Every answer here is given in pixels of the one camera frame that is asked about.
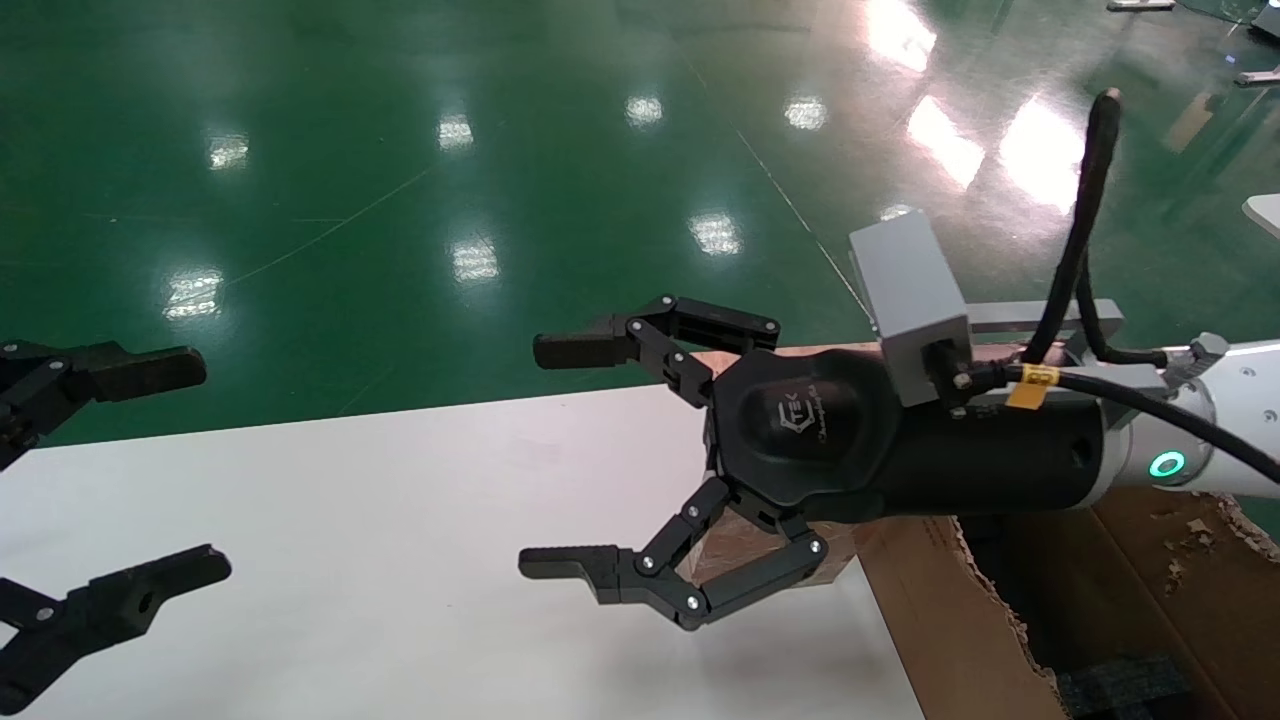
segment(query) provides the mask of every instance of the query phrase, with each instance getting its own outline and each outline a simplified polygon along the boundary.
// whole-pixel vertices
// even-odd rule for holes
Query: robotic hand
[[[1119,94],[1102,94],[1046,302],[966,305],[928,220],[911,213],[850,236],[878,351],[778,356],[777,320],[675,296],[584,334],[538,336],[543,368],[635,361],[705,407],[707,470],[644,548],[527,548],[521,573],[581,578],[600,605],[645,603],[692,630],[813,574],[827,547],[809,521],[1080,507],[1115,484],[1280,497],[1268,425],[1280,405],[1265,393],[1280,341],[1107,345],[1123,316],[1094,304],[1084,243],[1117,122]],[[1064,324],[1080,332],[1051,356]],[[1032,329],[1021,352],[975,352],[977,336]],[[713,380],[677,341],[741,357]],[[676,566],[726,509],[787,543],[694,587]]]
[[[54,348],[0,342],[0,470],[90,401],[122,401],[205,382],[189,347],[133,355],[114,342]],[[14,715],[82,657],[146,634],[160,605],[230,577],[211,546],[90,580],[54,600],[0,578],[0,621],[18,630],[0,648],[0,715]]]

